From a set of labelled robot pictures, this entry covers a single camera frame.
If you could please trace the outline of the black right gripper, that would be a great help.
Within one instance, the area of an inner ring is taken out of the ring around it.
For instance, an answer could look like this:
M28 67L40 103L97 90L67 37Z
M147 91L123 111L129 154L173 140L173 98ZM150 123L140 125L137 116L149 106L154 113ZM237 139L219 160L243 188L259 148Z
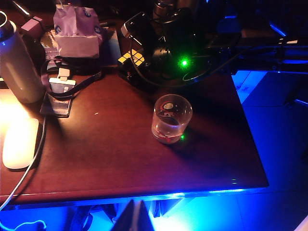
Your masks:
M191 72L194 21L190 8L179 8L155 20L162 29L159 37L144 12L128 19L121 27L125 38L142 46L145 62L141 76L133 65L119 65L119 76L129 84L148 84L146 80L184 80Z

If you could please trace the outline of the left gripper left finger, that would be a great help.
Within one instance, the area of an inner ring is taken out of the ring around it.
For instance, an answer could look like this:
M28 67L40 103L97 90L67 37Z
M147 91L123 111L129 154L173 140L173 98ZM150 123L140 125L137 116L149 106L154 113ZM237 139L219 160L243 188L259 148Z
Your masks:
M115 231L141 231L140 214L142 201L130 200L114 224Z

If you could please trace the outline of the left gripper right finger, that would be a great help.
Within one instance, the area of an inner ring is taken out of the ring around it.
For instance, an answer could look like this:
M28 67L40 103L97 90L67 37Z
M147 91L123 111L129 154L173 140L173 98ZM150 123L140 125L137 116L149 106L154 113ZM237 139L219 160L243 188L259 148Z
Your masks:
M142 231L154 231L149 212L146 208L144 201L141 201L141 230Z

